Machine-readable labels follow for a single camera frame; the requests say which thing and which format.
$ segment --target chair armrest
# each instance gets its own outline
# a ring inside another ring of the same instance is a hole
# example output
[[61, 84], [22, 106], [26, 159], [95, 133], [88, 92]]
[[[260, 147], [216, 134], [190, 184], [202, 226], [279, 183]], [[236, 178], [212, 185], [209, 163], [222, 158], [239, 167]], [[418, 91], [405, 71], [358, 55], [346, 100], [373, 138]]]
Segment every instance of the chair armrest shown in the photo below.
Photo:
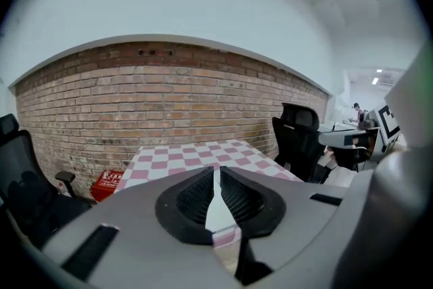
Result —
[[60, 171], [55, 175], [55, 179], [58, 179], [59, 181], [68, 182], [71, 183], [75, 179], [75, 175], [73, 173], [70, 173], [69, 171]]

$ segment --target brick wall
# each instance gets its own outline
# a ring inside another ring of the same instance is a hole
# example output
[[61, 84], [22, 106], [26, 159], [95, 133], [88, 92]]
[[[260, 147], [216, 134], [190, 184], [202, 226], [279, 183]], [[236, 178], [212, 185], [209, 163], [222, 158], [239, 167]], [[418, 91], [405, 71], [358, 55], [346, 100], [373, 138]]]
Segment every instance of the brick wall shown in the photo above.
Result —
[[125, 169], [140, 146], [244, 139], [270, 157], [282, 102], [325, 115], [327, 95], [268, 64], [206, 47], [123, 43], [41, 68], [16, 86], [18, 118], [42, 170], [77, 175], [88, 196], [104, 169]]

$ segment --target table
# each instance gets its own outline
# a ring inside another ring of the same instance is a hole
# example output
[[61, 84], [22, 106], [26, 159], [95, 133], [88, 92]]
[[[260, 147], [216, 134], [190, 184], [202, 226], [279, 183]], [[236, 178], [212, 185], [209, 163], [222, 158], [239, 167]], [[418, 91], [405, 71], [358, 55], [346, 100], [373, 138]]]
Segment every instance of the table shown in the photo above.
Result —
[[236, 139], [141, 147], [129, 163], [114, 193], [204, 166], [214, 167], [214, 198], [208, 209], [206, 228], [213, 232], [216, 255], [224, 266], [234, 273], [242, 233], [221, 198], [219, 167], [236, 166], [279, 179], [301, 181], [262, 152], [247, 142]]

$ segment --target pink and white checkered tablecloth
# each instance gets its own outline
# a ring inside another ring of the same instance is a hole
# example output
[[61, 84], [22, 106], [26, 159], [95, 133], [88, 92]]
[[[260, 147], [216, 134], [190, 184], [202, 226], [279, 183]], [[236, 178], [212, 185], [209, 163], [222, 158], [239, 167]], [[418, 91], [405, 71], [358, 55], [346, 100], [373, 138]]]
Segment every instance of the pink and white checkered tablecloth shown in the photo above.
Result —
[[117, 185], [124, 188], [177, 173], [213, 166], [236, 166], [263, 175], [300, 181], [245, 141], [236, 139], [139, 148]]

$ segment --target black office chair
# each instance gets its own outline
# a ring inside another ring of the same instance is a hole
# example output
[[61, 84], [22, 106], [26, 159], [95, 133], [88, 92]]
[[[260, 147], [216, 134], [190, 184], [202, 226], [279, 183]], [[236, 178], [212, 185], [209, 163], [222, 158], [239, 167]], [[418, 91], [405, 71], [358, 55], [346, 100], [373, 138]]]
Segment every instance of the black office chair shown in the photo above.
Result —
[[0, 117], [0, 141], [6, 135], [18, 131], [19, 128], [18, 121], [12, 113]]
[[[61, 172], [74, 196], [72, 173]], [[85, 212], [90, 205], [59, 194], [41, 171], [26, 130], [12, 131], [0, 139], [0, 198], [24, 235], [38, 248], [59, 228]]]
[[303, 181], [320, 183], [315, 175], [324, 145], [319, 143], [319, 117], [307, 107], [283, 103], [281, 118], [272, 118], [279, 154], [275, 162], [290, 164], [290, 172]]

